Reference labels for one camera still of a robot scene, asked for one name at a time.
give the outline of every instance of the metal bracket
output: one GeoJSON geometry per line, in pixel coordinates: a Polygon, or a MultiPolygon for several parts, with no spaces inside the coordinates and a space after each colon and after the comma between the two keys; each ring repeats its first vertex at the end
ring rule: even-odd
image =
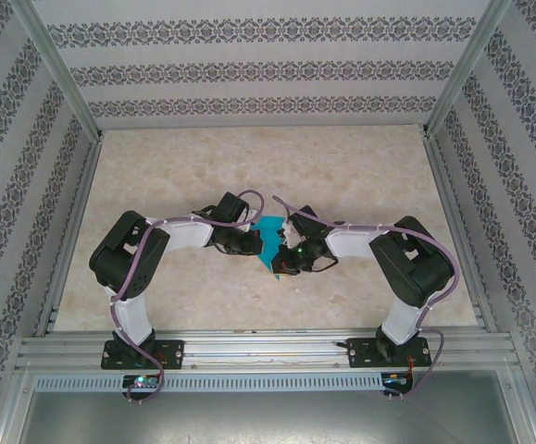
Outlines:
{"type": "MultiPolygon", "coordinates": [[[[157,339],[154,342],[152,355],[163,365],[165,370],[181,370],[183,363],[183,350],[185,342],[182,340],[157,339]]],[[[122,353],[115,340],[108,340],[103,349],[101,358],[103,370],[154,370],[155,365],[150,361],[138,365],[131,358],[122,353]]]]}
{"type": "Polygon", "coordinates": [[[408,367],[410,357],[413,367],[429,367],[431,364],[430,349],[425,338],[415,338],[409,353],[394,358],[392,362],[379,353],[375,338],[351,338],[344,347],[348,349],[350,368],[408,367]]]}

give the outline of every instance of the blue fabric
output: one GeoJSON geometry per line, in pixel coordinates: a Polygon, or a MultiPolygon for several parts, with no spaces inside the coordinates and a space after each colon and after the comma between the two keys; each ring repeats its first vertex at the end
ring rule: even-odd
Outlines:
{"type": "Polygon", "coordinates": [[[264,242],[264,250],[259,255],[259,260],[268,268],[271,273],[271,260],[278,253],[278,247],[282,244],[282,238],[278,236],[278,230],[282,228],[284,217],[281,216],[261,216],[259,221],[253,225],[253,229],[259,230],[259,237],[264,242]]]}

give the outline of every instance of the damask pattern wall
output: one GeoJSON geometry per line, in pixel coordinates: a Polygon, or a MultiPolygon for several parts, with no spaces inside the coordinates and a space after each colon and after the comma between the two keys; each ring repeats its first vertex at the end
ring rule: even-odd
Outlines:
{"type": "Polygon", "coordinates": [[[437,134],[495,321],[536,404],[536,0],[517,0],[437,134]]]}
{"type": "Polygon", "coordinates": [[[0,401],[35,328],[91,143],[0,0],[0,401]]]}
{"type": "Polygon", "coordinates": [[[488,0],[36,0],[103,129],[425,123],[488,0]]]}

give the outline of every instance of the marble floor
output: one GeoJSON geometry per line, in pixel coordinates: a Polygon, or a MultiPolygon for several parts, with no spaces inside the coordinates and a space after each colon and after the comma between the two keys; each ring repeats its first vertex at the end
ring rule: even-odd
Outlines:
{"type": "MultiPolygon", "coordinates": [[[[89,257],[126,210],[182,216],[252,188],[351,223],[418,218],[454,251],[416,126],[110,131],[72,257],[56,330],[110,330],[109,304],[89,257]]],[[[249,198],[253,205],[254,197],[249,198]]],[[[342,259],[320,274],[275,279],[257,258],[214,249],[167,254],[146,291],[157,329],[377,327],[393,292],[372,260],[342,259]]],[[[465,283],[425,321],[476,325],[465,283]]]]}

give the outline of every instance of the aluminum frame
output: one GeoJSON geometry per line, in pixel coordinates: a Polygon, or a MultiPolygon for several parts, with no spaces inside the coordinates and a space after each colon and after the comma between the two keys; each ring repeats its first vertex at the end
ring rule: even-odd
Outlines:
{"type": "Polygon", "coordinates": [[[11,0],[10,5],[39,50],[39,54],[64,93],[89,140],[96,141],[101,134],[101,129],[94,118],[93,111],[84,100],[79,85],[72,77],[32,0],[11,0]]]}
{"type": "Polygon", "coordinates": [[[451,105],[461,91],[461,87],[469,77],[469,73],[480,57],[483,47],[492,37],[496,26],[512,2],[510,0],[490,0],[478,26],[473,31],[467,47],[455,65],[449,80],[430,113],[426,126],[429,134],[436,134],[443,124],[443,120],[451,109],[451,105]]]}
{"type": "Polygon", "coordinates": [[[473,252],[467,242],[467,233],[459,214],[456,199],[451,191],[446,170],[443,167],[441,152],[433,137],[429,137],[423,129],[420,129],[420,133],[474,312],[476,312],[478,318],[481,317],[483,325],[486,326],[488,331],[496,332],[498,328],[492,316],[488,297],[481,284],[481,278],[473,257],[473,252]]]}
{"type": "Polygon", "coordinates": [[[86,171],[82,178],[82,182],[79,185],[78,201],[72,210],[72,215],[69,221],[69,232],[62,243],[62,250],[60,252],[61,259],[56,264],[56,270],[52,277],[52,285],[50,286],[49,293],[45,299],[43,314],[38,320],[37,328],[35,329],[36,336],[43,336],[47,333],[48,327],[52,321],[52,313],[55,309],[57,311],[57,307],[62,299],[62,293],[64,292],[72,255],[74,254],[76,241],[81,230],[81,222],[86,210],[86,204],[89,200],[89,193],[93,186],[94,173],[99,162],[99,155],[101,154],[104,138],[105,136],[101,135],[92,142],[93,146],[91,148],[89,160],[87,161],[86,171]]]}
{"type": "MultiPolygon", "coordinates": [[[[372,337],[374,332],[373,329],[190,330],[157,332],[157,336],[160,339],[183,339],[186,344],[183,368],[167,371],[168,377],[282,374],[335,377],[374,375],[383,370],[350,368],[347,351],[335,345],[352,337],[372,337]]],[[[488,333],[482,327],[446,327],[443,334],[443,355],[433,371],[495,371],[518,442],[535,443],[536,412],[510,334],[488,333]]],[[[108,332],[54,332],[44,338],[24,339],[0,417],[0,443],[19,442],[40,377],[87,375],[97,378],[137,374],[137,371],[106,371],[100,368],[103,346],[110,338],[108,332]]],[[[439,339],[428,337],[428,340],[430,352],[435,353],[439,339]]],[[[72,388],[60,391],[68,392],[72,388]]]]}

